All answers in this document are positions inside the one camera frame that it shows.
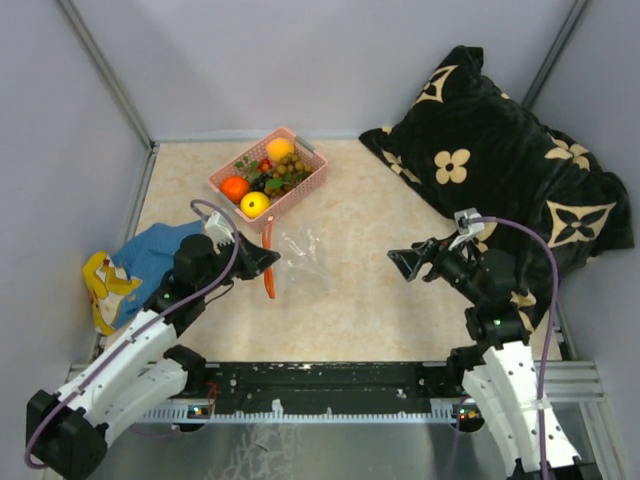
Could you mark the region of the clear zip top bag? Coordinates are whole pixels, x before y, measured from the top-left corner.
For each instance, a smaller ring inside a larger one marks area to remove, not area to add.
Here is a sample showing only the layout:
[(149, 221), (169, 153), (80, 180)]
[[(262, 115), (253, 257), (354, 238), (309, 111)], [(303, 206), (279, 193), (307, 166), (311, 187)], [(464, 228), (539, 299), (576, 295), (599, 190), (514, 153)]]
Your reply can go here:
[(275, 220), (270, 217), (261, 233), (262, 246), (279, 248), (281, 258), (263, 274), (267, 297), (277, 298), (277, 286), (283, 287), (286, 294), (329, 293), (331, 278), (318, 258), (320, 239), (317, 235), (308, 227), (297, 232), (276, 233), (275, 230)]

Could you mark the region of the yellow lemon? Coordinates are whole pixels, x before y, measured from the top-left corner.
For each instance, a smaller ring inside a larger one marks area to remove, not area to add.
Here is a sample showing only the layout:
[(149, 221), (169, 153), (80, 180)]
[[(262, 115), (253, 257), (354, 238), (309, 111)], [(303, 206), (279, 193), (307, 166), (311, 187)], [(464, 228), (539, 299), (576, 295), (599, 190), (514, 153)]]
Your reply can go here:
[(252, 191), (241, 199), (240, 210), (247, 218), (255, 219), (268, 210), (270, 204), (270, 198), (265, 193)]

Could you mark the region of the pink plastic basket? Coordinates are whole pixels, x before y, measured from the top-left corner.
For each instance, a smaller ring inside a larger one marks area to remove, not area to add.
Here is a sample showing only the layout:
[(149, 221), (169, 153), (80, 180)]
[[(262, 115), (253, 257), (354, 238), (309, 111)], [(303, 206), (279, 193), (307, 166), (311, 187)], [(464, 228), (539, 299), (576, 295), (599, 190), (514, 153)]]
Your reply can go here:
[(282, 197), (274, 198), (271, 201), (269, 209), (255, 219), (247, 218), (241, 212), (240, 206), (238, 204), (233, 204), (224, 195), (222, 195), (222, 199), (226, 202), (226, 204), (230, 208), (232, 208), (240, 216), (240, 218), (244, 220), (256, 233), (261, 233), (264, 230), (264, 228), (267, 226), (267, 223), (269, 222), (270, 217), (272, 217), (274, 220), (281, 218), (296, 204), (298, 204), (324, 183), (328, 173), (327, 159), (295, 132), (286, 127), (279, 127), (269, 133), (266, 137), (255, 143), (244, 153), (240, 154), (233, 160), (227, 162), (222, 167), (217, 169), (208, 178), (209, 186), (216, 193), (221, 193), (219, 190), (219, 185), (225, 178), (229, 176), (242, 176), (249, 182), (252, 182), (259, 175), (245, 176), (242, 172), (238, 171), (234, 167), (234, 162), (236, 160), (239, 160), (243, 155), (248, 155), (250, 158), (255, 160), (268, 158), (265, 151), (265, 145), (267, 142), (277, 137), (287, 138), (291, 142), (293, 142), (295, 147), (294, 153), (298, 154), (304, 161), (308, 162), (313, 167), (314, 172), (289, 193), (285, 194)]

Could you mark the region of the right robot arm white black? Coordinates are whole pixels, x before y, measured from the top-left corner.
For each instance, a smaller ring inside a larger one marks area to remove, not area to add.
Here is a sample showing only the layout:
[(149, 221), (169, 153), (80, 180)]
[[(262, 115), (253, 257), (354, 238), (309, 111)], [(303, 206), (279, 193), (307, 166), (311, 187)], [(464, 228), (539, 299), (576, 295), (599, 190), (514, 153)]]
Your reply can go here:
[(500, 250), (480, 252), (453, 239), (431, 238), (388, 258), (406, 281), (445, 280), (471, 302), (466, 328), (474, 345), (451, 351), (447, 384), (479, 408), (498, 446), (509, 479), (598, 479), (596, 463), (585, 462), (566, 436), (548, 397), (539, 393), (535, 365), (512, 292), (515, 260)]

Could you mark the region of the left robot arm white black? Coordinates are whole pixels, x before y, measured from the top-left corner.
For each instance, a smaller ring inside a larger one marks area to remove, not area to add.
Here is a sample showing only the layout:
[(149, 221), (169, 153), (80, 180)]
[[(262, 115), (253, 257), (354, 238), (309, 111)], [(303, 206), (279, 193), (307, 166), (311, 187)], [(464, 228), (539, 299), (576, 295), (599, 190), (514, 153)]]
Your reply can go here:
[(159, 403), (208, 384), (206, 360), (179, 337), (221, 285), (252, 280), (279, 259), (243, 234), (216, 244), (186, 237), (130, 326), (102, 355), (56, 392), (37, 391), (26, 407), (25, 463), (65, 479), (86, 479), (114, 441)]

